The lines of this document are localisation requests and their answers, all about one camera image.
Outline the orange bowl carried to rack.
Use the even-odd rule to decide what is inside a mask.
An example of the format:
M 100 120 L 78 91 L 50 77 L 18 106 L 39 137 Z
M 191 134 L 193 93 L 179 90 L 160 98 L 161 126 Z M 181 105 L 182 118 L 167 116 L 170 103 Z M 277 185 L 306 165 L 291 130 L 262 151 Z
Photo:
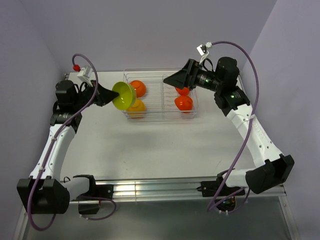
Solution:
M 176 107 L 183 113 L 189 114 L 193 110 L 193 100 L 188 95 L 180 95 L 175 98 Z

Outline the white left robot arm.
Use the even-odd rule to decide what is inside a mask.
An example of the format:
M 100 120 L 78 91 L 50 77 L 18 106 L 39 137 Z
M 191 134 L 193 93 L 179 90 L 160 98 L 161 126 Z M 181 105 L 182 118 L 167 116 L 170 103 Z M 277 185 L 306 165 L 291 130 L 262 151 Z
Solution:
M 79 110 L 90 99 L 94 105 L 103 107 L 119 96 L 94 80 L 91 83 L 77 85 L 71 80 L 62 80 L 55 86 L 57 100 L 45 148 L 29 177 L 17 184 L 20 199 L 30 214 L 64 214 L 72 200 L 101 196 L 93 175 L 75 175 L 67 183 L 60 182 L 66 153 L 82 120 Z

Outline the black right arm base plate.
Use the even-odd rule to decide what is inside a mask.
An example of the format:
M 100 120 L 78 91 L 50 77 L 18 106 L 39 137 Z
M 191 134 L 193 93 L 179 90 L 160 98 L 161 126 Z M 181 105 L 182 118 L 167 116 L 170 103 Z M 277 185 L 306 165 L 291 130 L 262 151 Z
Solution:
M 218 180 L 201 181 L 200 186 L 197 187 L 196 190 L 198 192 L 201 192 L 202 197 L 213 197 L 220 185 L 221 185 L 221 182 Z M 227 197 L 240 189 L 241 189 L 240 187 L 228 187 L 224 185 L 221 191 L 219 192 L 218 196 Z

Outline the orange bowl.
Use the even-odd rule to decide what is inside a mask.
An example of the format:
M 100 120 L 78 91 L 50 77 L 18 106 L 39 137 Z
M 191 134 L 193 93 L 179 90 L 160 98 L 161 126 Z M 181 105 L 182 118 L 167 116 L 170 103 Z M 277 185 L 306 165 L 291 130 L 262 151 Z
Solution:
M 188 87 L 184 87 L 183 89 L 180 89 L 180 88 L 176 87 L 175 90 L 181 96 L 188 96 L 189 93 L 190 93 L 190 90 L 189 90 Z

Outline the white bowl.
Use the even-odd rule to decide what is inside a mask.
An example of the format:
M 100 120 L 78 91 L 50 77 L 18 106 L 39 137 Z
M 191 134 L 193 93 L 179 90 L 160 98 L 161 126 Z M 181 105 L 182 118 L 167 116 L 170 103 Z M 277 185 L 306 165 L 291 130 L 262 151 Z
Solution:
M 133 80 L 129 84 L 134 88 L 137 98 L 142 98 L 147 93 L 147 87 L 142 81 Z

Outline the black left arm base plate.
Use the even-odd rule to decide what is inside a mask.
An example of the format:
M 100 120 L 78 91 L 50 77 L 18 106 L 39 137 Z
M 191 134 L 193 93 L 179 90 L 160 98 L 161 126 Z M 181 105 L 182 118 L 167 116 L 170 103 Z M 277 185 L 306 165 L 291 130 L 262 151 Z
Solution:
M 89 190 L 86 193 L 79 195 L 75 200 L 82 201 L 89 198 L 104 198 L 113 199 L 114 185 L 113 184 L 98 184 L 93 190 Z

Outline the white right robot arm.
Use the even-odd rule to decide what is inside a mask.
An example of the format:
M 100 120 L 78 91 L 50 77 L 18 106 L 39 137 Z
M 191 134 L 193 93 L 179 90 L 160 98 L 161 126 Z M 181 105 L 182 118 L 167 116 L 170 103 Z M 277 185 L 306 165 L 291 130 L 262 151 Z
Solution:
M 216 189 L 222 195 L 229 194 L 234 187 L 260 194 L 283 184 L 295 164 L 293 157 L 284 155 L 263 129 L 250 100 L 237 85 L 239 73 L 237 61 L 231 57 L 221 57 L 211 71 L 189 59 L 181 70 L 163 79 L 165 84 L 178 89 L 201 87 L 213 91 L 216 105 L 243 138 L 254 168 L 232 169 L 221 175 Z

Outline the green bowl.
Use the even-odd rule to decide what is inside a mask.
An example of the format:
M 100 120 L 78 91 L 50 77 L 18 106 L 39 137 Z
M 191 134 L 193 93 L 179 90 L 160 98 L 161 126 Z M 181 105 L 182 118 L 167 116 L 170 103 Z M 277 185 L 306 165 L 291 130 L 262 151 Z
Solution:
M 131 108 L 137 98 L 136 90 L 134 87 L 124 81 L 117 82 L 113 87 L 112 91 L 119 94 L 113 101 L 113 105 L 121 111 L 126 111 Z

